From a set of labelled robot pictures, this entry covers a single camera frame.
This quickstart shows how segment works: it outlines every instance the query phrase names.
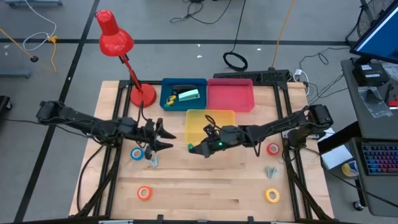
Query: pink bin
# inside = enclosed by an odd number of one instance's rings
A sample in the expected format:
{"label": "pink bin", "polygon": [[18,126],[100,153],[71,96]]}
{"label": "pink bin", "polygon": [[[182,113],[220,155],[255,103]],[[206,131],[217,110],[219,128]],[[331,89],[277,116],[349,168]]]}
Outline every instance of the pink bin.
{"label": "pink bin", "polygon": [[207,85],[207,109],[249,112],[254,108],[251,79],[211,78]]}

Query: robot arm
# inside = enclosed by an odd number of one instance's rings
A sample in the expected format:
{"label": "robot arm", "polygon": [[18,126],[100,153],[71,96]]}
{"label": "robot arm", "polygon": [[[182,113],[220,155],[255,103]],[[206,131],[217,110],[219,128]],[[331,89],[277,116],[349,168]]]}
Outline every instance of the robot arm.
{"label": "robot arm", "polygon": [[102,120],[93,116],[75,111],[65,106],[60,101],[42,101],[39,112],[36,115],[40,124],[65,124],[80,130],[83,134],[92,137],[102,145],[116,146],[118,137],[148,143],[145,150],[145,158],[150,159],[152,151],[160,151],[173,147],[172,144],[160,142],[157,137],[175,139],[173,134],[163,128],[163,119],[159,118],[156,124],[148,119],[145,126],[138,126],[138,122],[132,118],[119,118],[114,120]]}
{"label": "robot arm", "polygon": [[326,106],[311,105],[305,106],[302,110],[296,111],[283,119],[264,124],[262,126],[223,126],[215,125],[210,118],[211,124],[203,130],[207,138],[189,149],[190,153],[210,157],[217,151],[224,151],[231,147],[243,145],[254,147],[273,134],[284,132],[289,146],[298,148],[305,147],[306,138],[312,133],[326,130],[331,127],[333,120]]}

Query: red desk lamp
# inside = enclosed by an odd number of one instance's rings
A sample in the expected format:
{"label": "red desk lamp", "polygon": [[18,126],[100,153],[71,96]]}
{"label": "red desk lamp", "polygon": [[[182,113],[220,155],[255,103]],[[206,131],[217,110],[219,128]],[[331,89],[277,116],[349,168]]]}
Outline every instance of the red desk lamp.
{"label": "red desk lamp", "polygon": [[140,106],[141,102],[144,102],[144,107],[150,106],[156,99],[156,91],[151,85],[139,83],[126,55],[134,46],[134,40],[124,29],[119,28],[111,11],[100,10],[97,12],[96,18],[102,30],[99,38],[99,47],[102,53],[110,57],[119,57],[129,70],[134,82],[134,88],[130,94],[131,102],[136,106]]}

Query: blue tape roll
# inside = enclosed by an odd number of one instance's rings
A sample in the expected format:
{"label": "blue tape roll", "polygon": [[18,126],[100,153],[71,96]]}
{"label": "blue tape roll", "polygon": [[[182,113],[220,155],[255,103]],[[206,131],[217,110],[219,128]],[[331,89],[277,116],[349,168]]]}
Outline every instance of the blue tape roll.
{"label": "blue tape roll", "polygon": [[131,159],[134,159],[135,161],[141,160],[144,157],[144,151],[138,147],[135,147],[131,152],[130,152]]}

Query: lamp shade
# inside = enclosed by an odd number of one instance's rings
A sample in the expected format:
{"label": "lamp shade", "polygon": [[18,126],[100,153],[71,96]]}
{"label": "lamp shade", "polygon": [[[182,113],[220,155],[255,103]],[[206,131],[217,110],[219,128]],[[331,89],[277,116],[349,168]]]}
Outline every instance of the lamp shade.
{"label": "lamp shade", "polygon": [[111,11],[100,10],[97,12],[96,18],[102,30],[99,48],[103,54],[118,57],[125,55],[132,49],[133,39],[124,29],[119,28]]}

